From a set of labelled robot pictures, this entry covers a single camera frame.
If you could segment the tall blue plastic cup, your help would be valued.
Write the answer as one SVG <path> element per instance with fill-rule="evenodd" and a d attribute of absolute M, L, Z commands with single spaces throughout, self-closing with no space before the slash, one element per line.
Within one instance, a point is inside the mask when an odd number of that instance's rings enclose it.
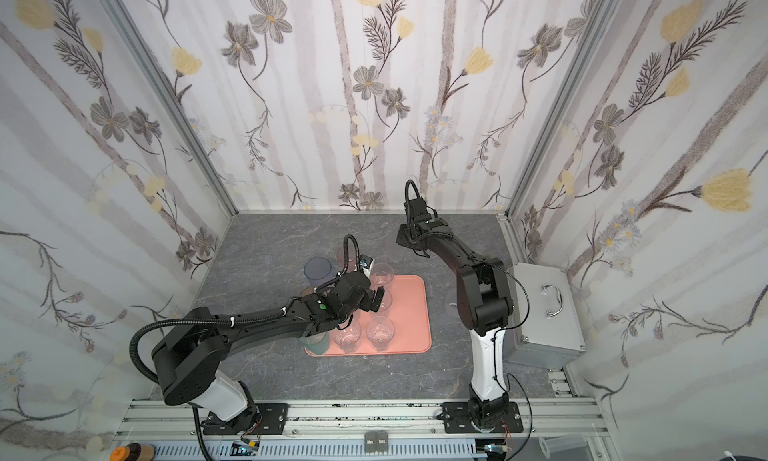
<path fill-rule="evenodd" d="M 335 276 L 333 264 L 324 257 L 313 257 L 304 265 L 304 276 L 312 287 L 318 287 Z"/>

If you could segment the small pink glass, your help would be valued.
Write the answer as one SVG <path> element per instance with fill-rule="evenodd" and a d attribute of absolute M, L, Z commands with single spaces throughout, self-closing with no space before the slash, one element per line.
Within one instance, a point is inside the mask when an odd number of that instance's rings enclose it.
<path fill-rule="evenodd" d="M 347 248 L 347 251 L 344 251 L 343 247 L 338 248 L 336 251 L 336 259 L 340 271 L 346 270 L 347 272 L 353 272 L 357 269 L 355 251 L 353 248 Z"/>

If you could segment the pink plastic tray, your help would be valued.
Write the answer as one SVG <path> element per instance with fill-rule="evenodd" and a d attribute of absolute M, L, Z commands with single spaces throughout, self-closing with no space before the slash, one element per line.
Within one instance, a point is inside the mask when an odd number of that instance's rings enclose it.
<path fill-rule="evenodd" d="M 428 351 L 432 345 L 430 324 L 428 318 L 427 298 L 424 281 L 415 275 L 396 275 L 389 285 L 393 294 L 393 305 L 388 317 L 396 327 L 396 335 L 387 351 L 376 351 L 366 336 L 368 322 L 377 315 L 376 313 L 356 311 L 353 322 L 360 324 L 362 336 L 360 346 L 354 353 L 344 353 L 333 341 L 332 332 L 330 347 L 322 356 L 312 357 L 342 357 L 342 356 L 372 356 L 372 355 L 397 355 L 420 354 Z"/>

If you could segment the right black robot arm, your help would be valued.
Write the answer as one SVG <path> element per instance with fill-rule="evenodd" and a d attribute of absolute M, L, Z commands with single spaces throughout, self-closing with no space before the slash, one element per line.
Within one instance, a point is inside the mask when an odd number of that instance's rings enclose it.
<path fill-rule="evenodd" d="M 436 255 L 455 275 L 457 312 L 471 335 L 469 416 L 476 428 L 488 430 L 508 414 L 510 405 L 502 384 L 503 341 L 515 308 L 510 275 L 501 260 L 461 241 L 422 197 L 407 199 L 404 208 L 406 221 L 399 227 L 397 244 L 420 255 Z"/>

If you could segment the frosted dotted clear cup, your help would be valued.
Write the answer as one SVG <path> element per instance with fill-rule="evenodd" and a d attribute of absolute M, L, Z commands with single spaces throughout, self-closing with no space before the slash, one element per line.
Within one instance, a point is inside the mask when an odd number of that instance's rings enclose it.
<path fill-rule="evenodd" d="M 388 316 L 393 305 L 393 296 L 390 291 L 385 290 L 379 306 L 377 315 Z"/>

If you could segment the tall teal plastic cup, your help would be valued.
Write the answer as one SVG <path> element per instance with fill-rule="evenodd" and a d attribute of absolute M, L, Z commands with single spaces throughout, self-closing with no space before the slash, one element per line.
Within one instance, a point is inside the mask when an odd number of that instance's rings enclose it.
<path fill-rule="evenodd" d="M 330 347 L 330 337 L 327 333 L 301 337 L 299 341 L 305 351 L 312 356 L 322 356 Z"/>

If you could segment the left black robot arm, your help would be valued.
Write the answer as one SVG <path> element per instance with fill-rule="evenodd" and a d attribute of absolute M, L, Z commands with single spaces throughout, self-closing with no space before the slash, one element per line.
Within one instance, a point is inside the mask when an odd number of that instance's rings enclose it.
<path fill-rule="evenodd" d="M 224 360 L 265 343 L 346 327 L 358 311 L 377 312 L 385 293 L 364 272 L 353 271 L 280 308 L 228 315 L 197 308 L 140 328 L 130 340 L 129 356 L 161 388 L 166 405 L 202 408 L 227 425 L 253 423 L 257 406 L 243 383 L 221 372 Z"/>

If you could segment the clear faceted glass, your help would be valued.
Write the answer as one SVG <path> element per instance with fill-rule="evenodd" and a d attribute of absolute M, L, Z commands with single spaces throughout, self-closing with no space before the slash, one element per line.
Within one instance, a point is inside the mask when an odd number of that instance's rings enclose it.
<path fill-rule="evenodd" d="M 332 332 L 334 343 L 347 354 L 354 353 L 360 346 L 362 329 L 356 321 L 349 324 L 345 329 L 336 329 Z"/>

